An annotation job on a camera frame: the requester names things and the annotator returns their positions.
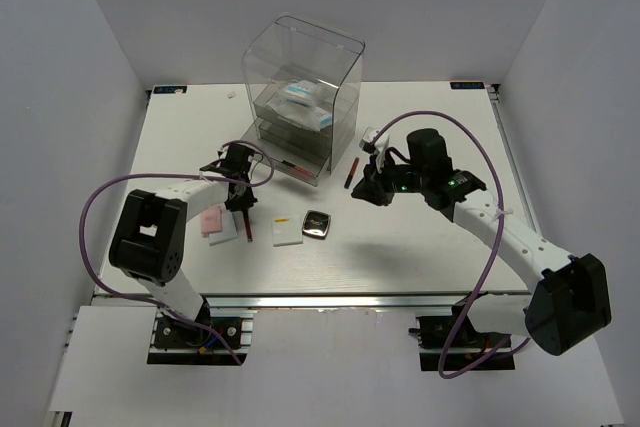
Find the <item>dark red lip gloss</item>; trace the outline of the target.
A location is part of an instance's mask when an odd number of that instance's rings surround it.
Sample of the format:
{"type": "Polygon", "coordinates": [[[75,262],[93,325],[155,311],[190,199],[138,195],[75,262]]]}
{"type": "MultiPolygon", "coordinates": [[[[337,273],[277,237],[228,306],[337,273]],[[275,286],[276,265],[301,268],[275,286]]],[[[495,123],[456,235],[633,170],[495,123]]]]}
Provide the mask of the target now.
{"type": "Polygon", "coordinates": [[[248,209],[244,209],[242,211],[242,216],[243,216],[243,223],[244,223],[244,227],[245,227],[245,233],[246,233],[247,242],[248,243],[252,243],[253,242],[253,233],[252,233],[252,227],[251,227],[251,222],[250,222],[248,209]]]}

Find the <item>white cotton pad pack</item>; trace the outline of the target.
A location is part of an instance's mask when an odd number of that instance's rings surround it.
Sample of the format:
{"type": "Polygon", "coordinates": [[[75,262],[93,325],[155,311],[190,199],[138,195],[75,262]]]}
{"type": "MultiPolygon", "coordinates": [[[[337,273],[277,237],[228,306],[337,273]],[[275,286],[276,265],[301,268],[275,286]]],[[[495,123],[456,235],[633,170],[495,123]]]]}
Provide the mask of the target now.
{"type": "Polygon", "coordinates": [[[317,106],[307,106],[272,97],[266,106],[285,121],[310,131],[319,132],[333,123],[332,115],[317,106]]]}
{"type": "Polygon", "coordinates": [[[334,89],[331,86],[308,80],[291,81],[279,89],[279,95],[282,98],[307,106],[318,105],[333,93],[334,89]]]}

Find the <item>clear acrylic drawer organizer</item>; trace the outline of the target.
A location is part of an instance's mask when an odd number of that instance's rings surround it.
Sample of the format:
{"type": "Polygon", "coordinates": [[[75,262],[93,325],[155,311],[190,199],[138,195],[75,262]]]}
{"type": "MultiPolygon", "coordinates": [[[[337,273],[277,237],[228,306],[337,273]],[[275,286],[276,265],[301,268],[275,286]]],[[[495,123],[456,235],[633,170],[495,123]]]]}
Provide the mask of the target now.
{"type": "Polygon", "coordinates": [[[365,47],[307,18],[277,17],[242,57],[252,113],[244,140],[280,172],[317,186],[355,136],[365,47]]]}

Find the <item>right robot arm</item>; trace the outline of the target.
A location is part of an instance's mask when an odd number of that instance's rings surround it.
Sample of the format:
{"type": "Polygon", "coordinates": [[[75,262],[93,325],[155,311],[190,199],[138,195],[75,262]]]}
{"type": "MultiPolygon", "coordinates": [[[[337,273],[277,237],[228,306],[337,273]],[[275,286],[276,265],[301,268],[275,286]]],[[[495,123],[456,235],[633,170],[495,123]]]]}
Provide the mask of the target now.
{"type": "Polygon", "coordinates": [[[472,346],[487,333],[528,337],[559,356],[612,320],[605,267],[592,254],[576,257],[544,239],[498,206],[484,182],[454,168],[435,129],[407,136],[409,157],[394,161],[387,135],[368,128],[360,146],[370,159],[351,196],[387,206],[397,194],[417,193],[429,207],[490,248],[521,279],[525,296],[484,293],[452,308],[451,331],[472,346]]]}

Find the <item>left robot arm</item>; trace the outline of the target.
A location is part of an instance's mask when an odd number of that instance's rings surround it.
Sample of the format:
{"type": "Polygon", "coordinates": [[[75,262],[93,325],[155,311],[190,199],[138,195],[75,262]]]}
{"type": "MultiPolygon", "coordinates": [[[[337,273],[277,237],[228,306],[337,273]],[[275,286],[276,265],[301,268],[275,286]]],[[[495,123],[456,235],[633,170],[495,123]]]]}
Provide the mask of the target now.
{"type": "Polygon", "coordinates": [[[237,236],[236,212],[257,202],[248,186],[256,151],[233,143],[222,158],[205,166],[222,182],[187,180],[156,192],[135,189],[124,202],[109,249],[109,262],[145,287],[179,318],[177,334],[199,346],[211,334],[208,303],[181,270],[187,223],[199,221],[212,245],[237,236]]]}

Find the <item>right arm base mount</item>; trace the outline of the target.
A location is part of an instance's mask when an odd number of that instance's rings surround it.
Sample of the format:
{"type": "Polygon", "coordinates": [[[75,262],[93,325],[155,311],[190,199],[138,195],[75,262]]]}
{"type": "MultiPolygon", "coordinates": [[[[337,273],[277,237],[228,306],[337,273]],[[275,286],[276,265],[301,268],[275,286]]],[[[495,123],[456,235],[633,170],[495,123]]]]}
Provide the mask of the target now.
{"type": "MultiPolygon", "coordinates": [[[[437,372],[442,347],[453,326],[454,320],[447,316],[421,316],[416,325],[408,329],[408,335],[419,346],[420,368],[423,372],[437,372]]],[[[504,337],[503,334],[490,332],[478,333],[465,320],[456,334],[448,351],[444,370],[458,371],[493,349],[504,337]]],[[[515,361],[511,351],[511,339],[490,359],[474,368],[474,371],[512,371],[515,361]]]]}

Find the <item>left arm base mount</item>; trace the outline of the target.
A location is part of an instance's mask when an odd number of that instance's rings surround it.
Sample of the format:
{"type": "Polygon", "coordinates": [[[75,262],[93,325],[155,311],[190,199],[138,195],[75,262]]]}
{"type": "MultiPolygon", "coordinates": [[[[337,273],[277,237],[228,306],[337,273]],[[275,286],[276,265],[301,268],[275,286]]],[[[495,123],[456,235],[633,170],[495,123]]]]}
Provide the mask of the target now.
{"type": "MultiPolygon", "coordinates": [[[[242,364],[248,355],[253,332],[253,316],[247,313],[233,314],[214,311],[211,328],[234,351],[242,364]]],[[[157,314],[151,334],[147,363],[173,366],[238,366],[229,350],[219,338],[176,319],[157,314]]]]}

